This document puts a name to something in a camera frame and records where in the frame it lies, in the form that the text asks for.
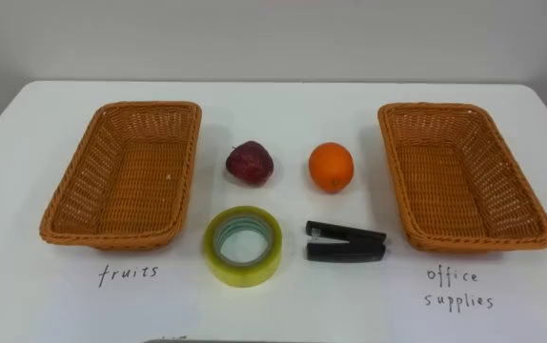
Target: white wall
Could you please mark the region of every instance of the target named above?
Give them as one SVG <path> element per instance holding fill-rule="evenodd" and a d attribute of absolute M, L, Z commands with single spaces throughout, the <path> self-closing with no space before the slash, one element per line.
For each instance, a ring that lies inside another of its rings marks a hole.
<path fill-rule="evenodd" d="M 547 0 L 0 0 L 0 110 L 60 78 L 514 82 L 547 103 Z"/>

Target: black object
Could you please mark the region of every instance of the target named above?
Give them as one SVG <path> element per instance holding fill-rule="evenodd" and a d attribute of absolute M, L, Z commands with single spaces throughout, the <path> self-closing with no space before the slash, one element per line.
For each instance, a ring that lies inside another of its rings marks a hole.
<path fill-rule="evenodd" d="M 346 241 L 347 243 L 308 243 L 310 261 L 371 262 L 380 261 L 386 252 L 386 233 L 370 232 L 340 225 L 308 220 L 305 233 Z"/>

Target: orange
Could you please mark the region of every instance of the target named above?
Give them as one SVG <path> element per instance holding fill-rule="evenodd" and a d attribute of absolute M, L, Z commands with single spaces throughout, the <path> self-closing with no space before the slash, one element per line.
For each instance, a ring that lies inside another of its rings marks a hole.
<path fill-rule="evenodd" d="M 354 176 L 354 161 L 343 146 L 329 142 L 317 146 L 310 155 L 310 175 L 324 192 L 337 193 Z"/>

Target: orange wicker basket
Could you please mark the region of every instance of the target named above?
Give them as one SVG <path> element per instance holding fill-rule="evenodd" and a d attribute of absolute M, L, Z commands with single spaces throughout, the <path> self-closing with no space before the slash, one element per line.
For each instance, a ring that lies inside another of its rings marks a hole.
<path fill-rule="evenodd" d="M 547 214 L 485 110 L 389 104 L 378 119 L 412 246 L 433 252 L 547 247 Z"/>
<path fill-rule="evenodd" d="M 41 237 L 100 250 L 168 244 L 185 220 L 201 109 L 120 102 L 99 109 L 43 215 Z"/>

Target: table surface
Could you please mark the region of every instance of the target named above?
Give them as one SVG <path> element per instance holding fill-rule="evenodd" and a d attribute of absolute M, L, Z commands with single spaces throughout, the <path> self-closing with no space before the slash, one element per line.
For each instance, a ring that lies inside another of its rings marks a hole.
<path fill-rule="evenodd" d="M 121 100 L 191 100 L 203 109 L 184 231 L 152 252 L 44 243 L 41 216 L 91 116 Z M 137 343 L 185 335 L 547 342 L 547 250 L 449 255 L 417 252 L 406 243 L 376 119 L 380 106 L 406 101 L 464 102 L 487 110 L 547 211 L 547 109 L 523 86 L 28 84 L 0 116 L 0 342 Z M 272 178 L 259 189 L 224 173 L 232 146 L 250 139 L 261 142 L 275 163 Z M 343 144 L 355 159 L 355 178 L 337 195 L 316 190 L 306 173 L 311 150 L 325 141 Z M 217 213 L 244 204 L 278 219 L 283 255 L 270 280 L 236 289 L 210 274 L 200 240 Z M 307 261 L 308 219 L 387 232 L 389 252 L 379 263 Z M 107 279 L 99 288 L 98 274 L 107 265 L 158 267 L 159 273 Z M 429 278 L 439 265 L 459 275 L 451 287 L 441 288 L 438 275 Z M 457 308 L 459 298 L 466 300 Z"/>

